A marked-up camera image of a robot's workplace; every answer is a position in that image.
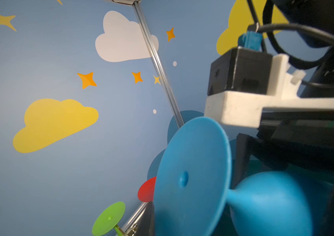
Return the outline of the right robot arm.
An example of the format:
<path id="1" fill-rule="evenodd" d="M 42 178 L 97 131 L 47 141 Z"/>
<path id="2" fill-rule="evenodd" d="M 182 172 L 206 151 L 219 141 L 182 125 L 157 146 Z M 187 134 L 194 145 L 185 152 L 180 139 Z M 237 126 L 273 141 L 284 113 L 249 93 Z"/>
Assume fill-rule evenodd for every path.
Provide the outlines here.
<path id="1" fill-rule="evenodd" d="M 257 50 L 266 55 L 262 33 L 267 34 L 277 53 L 284 53 L 275 31 L 296 31 L 310 47 L 329 48 L 316 61 L 289 58 L 298 69 L 316 68 L 312 79 L 303 82 L 303 98 L 334 98 L 334 1 L 267 1 L 262 20 L 258 19 L 252 1 L 248 1 L 248 7 L 258 29 L 240 36 L 237 47 L 231 49 L 231 59 L 242 55 L 250 59 L 247 49 L 253 39 Z M 240 181 L 251 155 L 274 170 L 284 170 L 293 164 L 334 171 L 334 111 L 281 112 L 267 115 L 266 119 L 282 121 L 275 128 L 263 125 L 256 138 L 244 134 L 237 138 L 235 183 Z M 334 236 L 334 193 L 326 215 L 319 220 L 318 235 Z"/>

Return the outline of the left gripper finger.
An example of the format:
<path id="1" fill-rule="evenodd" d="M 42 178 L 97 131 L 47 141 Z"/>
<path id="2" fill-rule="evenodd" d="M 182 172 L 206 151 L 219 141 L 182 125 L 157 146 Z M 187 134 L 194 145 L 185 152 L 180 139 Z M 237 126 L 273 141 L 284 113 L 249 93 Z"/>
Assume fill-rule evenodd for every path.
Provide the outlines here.
<path id="1" fill-rule="evenodd" d="M 132 236 L 155 235 L 154 203 L 143 203 L 134 213 L 135 220 L 131 229 Z"/>

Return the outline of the blue wine glass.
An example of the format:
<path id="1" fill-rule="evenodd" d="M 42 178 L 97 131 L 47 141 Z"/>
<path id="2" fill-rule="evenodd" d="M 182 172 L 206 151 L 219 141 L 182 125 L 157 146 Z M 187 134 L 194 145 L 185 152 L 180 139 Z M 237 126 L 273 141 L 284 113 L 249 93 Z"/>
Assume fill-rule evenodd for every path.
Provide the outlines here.
<path id="1" fill-rule="evenodd" d="M 224 129 L 198 117 L 171 139 L 158 169 L 157 236 L 209 236 L 226 206 L 240 236 L 313 236 L 333 185 L 284 171 L 261 172 L 230 188 L 232 153 Z"/>

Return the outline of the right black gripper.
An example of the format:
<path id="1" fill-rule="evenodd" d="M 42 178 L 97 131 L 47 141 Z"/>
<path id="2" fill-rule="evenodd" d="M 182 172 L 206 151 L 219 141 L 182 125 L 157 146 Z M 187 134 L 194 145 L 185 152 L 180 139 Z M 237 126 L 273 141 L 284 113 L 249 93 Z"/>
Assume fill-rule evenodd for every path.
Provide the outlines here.
<path id="1" fill-rule="evenodd" d="M 232 187 L 244 179 L 251 156 L 273 170 L 292 164 L 334 175 L 334 112 L 263 113 L 256 137 L 237 136 Z M 319 235 L 334 236 L 334 193 Z"/>

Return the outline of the red wine glass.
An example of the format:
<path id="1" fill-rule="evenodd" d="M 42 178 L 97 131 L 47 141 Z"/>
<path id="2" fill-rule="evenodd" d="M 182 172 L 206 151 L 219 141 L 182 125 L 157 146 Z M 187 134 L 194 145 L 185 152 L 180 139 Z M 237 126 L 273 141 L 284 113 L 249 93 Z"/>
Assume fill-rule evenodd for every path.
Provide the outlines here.
<path id="1" fill-rule="evenodd" d="M 154 191 L 155 191 L 155 183 L 157 177 L 153 177 L 147 180 L 139 189 L 138 191 L 138 199 L 141 202 L 152 202 L 154 200 Z"/>

